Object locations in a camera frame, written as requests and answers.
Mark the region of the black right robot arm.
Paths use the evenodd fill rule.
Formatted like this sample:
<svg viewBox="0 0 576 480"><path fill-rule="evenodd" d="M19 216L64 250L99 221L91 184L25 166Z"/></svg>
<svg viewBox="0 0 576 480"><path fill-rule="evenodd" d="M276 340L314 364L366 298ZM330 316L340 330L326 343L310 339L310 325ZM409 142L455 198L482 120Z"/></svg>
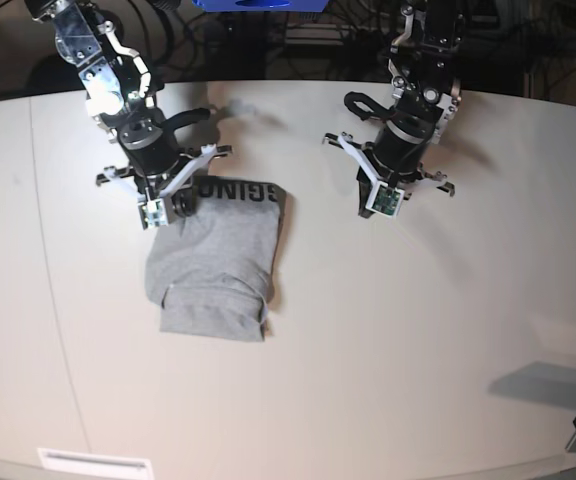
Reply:
<svg viewBox="0 0 576 480"><path fill-rule="evenodd" d="M214 145L182 148L176 131L205 121L207 108L166 117L157 105L162 83L150 62L123 45L118 24L93 1L29 1L32 18L48 23L59 56L75 68L86 91L88 115L127 157L123 168L106 167L96 184L125 188L136 199L146 228L192 214L193 178L216 156Z"/></svg>

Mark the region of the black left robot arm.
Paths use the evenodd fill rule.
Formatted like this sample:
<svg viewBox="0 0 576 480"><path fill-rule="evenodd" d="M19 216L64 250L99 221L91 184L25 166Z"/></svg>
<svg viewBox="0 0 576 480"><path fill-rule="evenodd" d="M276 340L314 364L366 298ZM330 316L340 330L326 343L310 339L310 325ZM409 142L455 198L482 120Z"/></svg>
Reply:
<svg viewBox="0 0 576 480"><path fill-rule="evenodd" d="M418 190L455 194L446 174L425 169L423 156L439 142L461 103L454 56L465 27L463 8L458 1L404 1L400 12L403 29L393 37L387 61L391 104L361 92L344 97L349 112L379 123L378 135L363 144L348 133L325 138L358 166L358 214L363 218L396 217Z"/></svg>

